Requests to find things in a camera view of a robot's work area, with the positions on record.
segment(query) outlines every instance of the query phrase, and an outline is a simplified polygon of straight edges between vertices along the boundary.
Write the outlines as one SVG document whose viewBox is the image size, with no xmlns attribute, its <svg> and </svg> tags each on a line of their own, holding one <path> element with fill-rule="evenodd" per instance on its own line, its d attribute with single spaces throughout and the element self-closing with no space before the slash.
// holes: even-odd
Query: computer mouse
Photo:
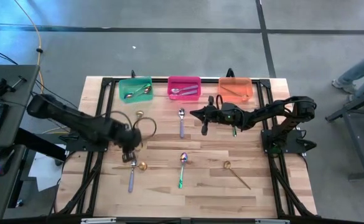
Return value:
<svg viewBox="0 0 364 224">
<path fill-rule="evenodd" d="M 7 174 L 14 156 L 14 147 L 9 146 L 0 150 L 0 176 Z"/>
</svg>

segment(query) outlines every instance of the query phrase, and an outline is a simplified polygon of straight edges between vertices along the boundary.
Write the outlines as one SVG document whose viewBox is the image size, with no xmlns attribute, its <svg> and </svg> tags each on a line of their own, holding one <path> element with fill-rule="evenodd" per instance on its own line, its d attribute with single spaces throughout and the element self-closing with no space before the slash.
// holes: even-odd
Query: paper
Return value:
<svg viewBox="0 0 364 224">
<path fill-rule="evenodd" d="M 56 146 L 65 149 L 63 144 Z M 55 160 L 51 157 L 37 152 L 28 176 L 37 178 L 38 191 L 42 191 L 57 184 L 62 176 L 62 167 L 56 166 Z"/>
</svg>

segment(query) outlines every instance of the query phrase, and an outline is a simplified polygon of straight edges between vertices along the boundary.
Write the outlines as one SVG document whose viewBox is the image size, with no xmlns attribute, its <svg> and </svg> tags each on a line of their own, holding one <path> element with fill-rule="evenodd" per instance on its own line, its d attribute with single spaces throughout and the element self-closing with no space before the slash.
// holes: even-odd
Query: pink plastic tray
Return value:
<svg viewBox="0 0 364 224">
<path fill-rule="evenodd" d="M 183 90 L 179 94 L 196 90 L 193 95 L 172 95 L 171 89 L 183 89 L 186 87 L 198 85 L 198 88 Z M 201 95 L 201 78 L 200 77 L 169 77 L 168 78 L 168 96 L 171 100 L 198 100 Z"/>
</svg>

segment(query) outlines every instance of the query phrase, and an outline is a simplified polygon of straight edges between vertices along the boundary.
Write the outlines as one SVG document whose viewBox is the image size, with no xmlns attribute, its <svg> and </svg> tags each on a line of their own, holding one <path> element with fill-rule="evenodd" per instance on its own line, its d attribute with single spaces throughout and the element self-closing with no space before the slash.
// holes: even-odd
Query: plastic tray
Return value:
<svg viewBox="0 0 364 224">
<path fill-rule="evenodd" d="M 133 93 L 148 83 L 151 84 L 151 91 L 149 93 L 141 95 L 140 93 L 137 93 L 138 95 L 131 98 L 124 97 L 126 94 Z M 119 98 L 125 103 L 137 103 L 152 100 L 153 91 L 154 88 L 152 85 L 151 77 L 129 78 L 119 81 Z"/>
<path fill-rule="evenodd" d="M 253 96 L 250 78 L 219 78 L 218 92 L 224 101 L 248 101 Z"/>
<path fill-rule="evenodd" d="M 198 88 L 191 90 L 183 90 L 179 94 L 197 90 L 193 95 L 173 95 L 171 89 L 183 89 L 189 86 L 198 85 Z M 198 100 L 201 95 L 201 78 L 200 77 L 169 77 L 168 78 L 168 96 L 171 100 Z"/>
</svg>

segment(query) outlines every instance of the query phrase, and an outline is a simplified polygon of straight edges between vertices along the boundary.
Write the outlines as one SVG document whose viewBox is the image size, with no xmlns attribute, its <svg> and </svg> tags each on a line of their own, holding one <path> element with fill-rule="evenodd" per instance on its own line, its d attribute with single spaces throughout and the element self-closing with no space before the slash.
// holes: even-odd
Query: sneaker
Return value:
<svg viewBox="0 0 364 224">
<path fill-rule="evenodd" d="M 353 94 L 349 94 L 348 97 L 347 97 L 347 103 L 350 103 L 352 102 L 353 100 L 355 100 L 355 95 Z"/>
<path fill-rule="evenodd" d="M 343 84 L 339 83 L 338 80 L 332 80 L 331 84 L 332 84 L 332 86 L 334 86 L 338 89 L 342 89 L 343 91 L 350 93 L 350 94 L 354 94 L 356 92 L 355 84 L 343 85 Z"/>
</svg>

